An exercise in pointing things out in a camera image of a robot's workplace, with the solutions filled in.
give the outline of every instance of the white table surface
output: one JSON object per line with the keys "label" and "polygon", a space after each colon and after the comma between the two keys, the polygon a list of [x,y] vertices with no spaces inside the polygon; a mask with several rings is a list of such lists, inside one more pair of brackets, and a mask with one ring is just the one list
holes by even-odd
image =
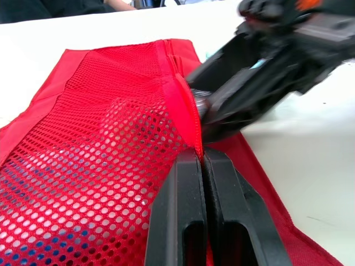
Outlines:
{"label": "white table surface", "polygon": [[[239,0],[0,25],[0,127],[26,109],[65,49],[192,40],[201,60],[233,37]],[[295,225],[355,265],[355,68],[291,95],[244,135]]]}

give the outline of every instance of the red mesh bag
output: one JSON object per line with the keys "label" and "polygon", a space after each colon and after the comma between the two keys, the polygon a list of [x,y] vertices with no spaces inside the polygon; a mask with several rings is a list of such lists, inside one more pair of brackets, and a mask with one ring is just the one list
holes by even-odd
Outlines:
{"label": "red mesh bag", "polygon": [[[0,266],[143,265],[151,204],[200,121],[184,40],[66,51],[0,131]],[[340,265],[293,226],[241,135],[218,149],[266,201],[294,265]],[[211,254],[208,263],[211,265]]]}

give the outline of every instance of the black plastic part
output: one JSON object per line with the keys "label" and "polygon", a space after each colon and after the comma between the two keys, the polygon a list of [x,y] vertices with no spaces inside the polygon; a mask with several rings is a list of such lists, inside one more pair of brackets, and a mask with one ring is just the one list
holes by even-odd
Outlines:
{"label": "black plastic part", "polygon": [[154,200],[145,266],[205,266],[207,220],[201,166],[193,150],[176,159]]}
{"label": "black plastic part", "polygon": [[206,151],[203,179],[215,266],[292,265],[262,198],[224,153]]}
{"label": "black plastic part", "polygon": [[245,37],[238,34],[192,72],[186,78],[190,88],[214,93],[238,71],[254,65],[259,56]]}

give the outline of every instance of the red bag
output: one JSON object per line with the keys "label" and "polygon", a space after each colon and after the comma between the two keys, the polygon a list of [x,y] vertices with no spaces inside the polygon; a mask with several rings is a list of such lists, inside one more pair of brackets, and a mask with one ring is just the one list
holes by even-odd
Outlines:
{"label": "red bag", "polygon": [[[150,206],[175,157],[202,157],[184,80],[199,64],[185,40],[63,54],[0,130],[0,266],[144,264]],[[294,227],[241,135],[213,147],[263,197],[294,265],[341,265]]]}

